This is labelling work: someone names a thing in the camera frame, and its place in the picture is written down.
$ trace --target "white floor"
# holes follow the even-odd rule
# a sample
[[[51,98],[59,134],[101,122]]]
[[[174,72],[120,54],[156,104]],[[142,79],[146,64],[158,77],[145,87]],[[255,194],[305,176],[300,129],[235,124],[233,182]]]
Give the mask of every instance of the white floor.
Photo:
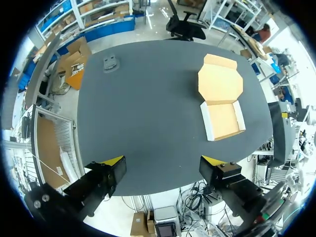
[[[183,19],[185,16],[183,10],[197,11],[196,9],[187,8],[176,4],[175,6],[178,10],[180,19]],[[89,42],[88,45],[92,53],[130,42],[163,40],[170,38],[170,33],[165,30],[165,25],[167,24],[169,17],[172,16],[172,11],[168,5],[167,0],[158,0],[156,2],[152,2],[151,6],[147,8],[147,11],[147,23],[144,24],[143,17],[137,18],[134,31],[110,35]],[[208,45],[217,45],[224,35],[222,32],[217,30],[205,30],[205,34],[206,40],[196,39],[195,42],[205,43]],[[233,38],[226,39],[221,47],[229,48],[237,54],[239,54],[240,50],[243,49],[243,47],[234,41]],[[267,102],[276,101],[276,97],[271,91],[270,81],[265,80],[261,83],[261,86],[263,88]],[[79,91],[71,88],[67,94],[54,97],[54,99],[59,102],[62,107],[59,114],[72,119],[75,123],[77,123],[78,96]],[[74,130],[74,136],[77,157],[79,160],[81,160],[77,130]],[[242,174],[248,179],[252,180],[254,162],[252,160],[251,162],[248,162],[246,159],[244,159],[241,160],[239,164],[243,167]],[[151,195],[153,206],[161,207],[174,205],[178,197],[178,193],[178,189],[175,189],[160,194]],[[124,198],[124,200],[127,202],[127,204],[131,205],[128,197]],[[112,197],[109,201],[102,202],[96,210],[95,216],[92,218],[87,217],[85,219],[85,223],[116,236],[129,236],[133,213],[134,211],[129,209],[122,202],[121,197]]]

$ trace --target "black office chair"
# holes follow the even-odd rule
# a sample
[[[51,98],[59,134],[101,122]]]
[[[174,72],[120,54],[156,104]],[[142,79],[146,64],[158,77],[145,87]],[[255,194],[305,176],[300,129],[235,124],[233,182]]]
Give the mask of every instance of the black office chair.
[[[171,40],[193,41],[193,38],[198,38],[201,40],[206,39],[206,36],[202,30],[202,28],[206,29],[206,26],[188,21],[189,16],[196,15],[195,13],[184,11],[184,13],[187,15],[185,16],[184,20],[181,21],[172,1],[168,0],[168,2],[173,12],[173,16],[167,23],[166,30],[171,32],[172,37],[177,36],[177,38],[172,38]]]

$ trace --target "screw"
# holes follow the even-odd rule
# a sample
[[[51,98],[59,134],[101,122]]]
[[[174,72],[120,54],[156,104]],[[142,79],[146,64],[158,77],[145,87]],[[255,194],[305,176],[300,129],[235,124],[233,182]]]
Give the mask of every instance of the screw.
[[[34,207],[35,207],[36,209],[39,209],[40,206],[41,206],[40,201],[36,200],[36,201],[34,202]]]
[[[45,202],[49,201],[49,196],[47,194],[44,194],[41,199]]]

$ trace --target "yellow tape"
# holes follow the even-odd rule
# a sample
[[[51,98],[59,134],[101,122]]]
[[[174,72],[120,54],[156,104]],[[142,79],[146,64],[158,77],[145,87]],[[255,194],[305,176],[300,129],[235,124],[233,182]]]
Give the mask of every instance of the yellow tape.
[[[106,160],[104,162],[101,162],[101,164],[107,164],[107,165],[110,165],[110,166],[113,166],[116,164],[116,162],[118,162],[120,159],[122,159],[123,156],[120,156],[120,157],[115,157],[113,159],[110,159],[110,160]]]
[[[282,112],[281,116],[282,116],[282,118],[287,119],[288,118],[288,113],[287,112]]]
[[[207,162],[209,162],[212,166],[217,166],[220,164],[226,164],[227,162],[218,160],[218,159],[213,159],[211,157],[206,157],[206,156],[202,156],[203,158],[205,158],[207,160]]]

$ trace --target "table top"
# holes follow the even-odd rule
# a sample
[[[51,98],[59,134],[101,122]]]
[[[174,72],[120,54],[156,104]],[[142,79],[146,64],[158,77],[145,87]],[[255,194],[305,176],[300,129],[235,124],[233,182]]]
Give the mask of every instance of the table top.
[[[207,54],[237,61],[246,131],[209,142],[198,71]],[[114,54],[119,69],[104,73]],[[264,93],[247,60],[231,51],[186,41],[157,40],[112,47],[90,56],[78,103],[83,166],[125,155],[127,173],[115,195],[153,194],[202,179],[200,156],[239,161],[272,136]]]

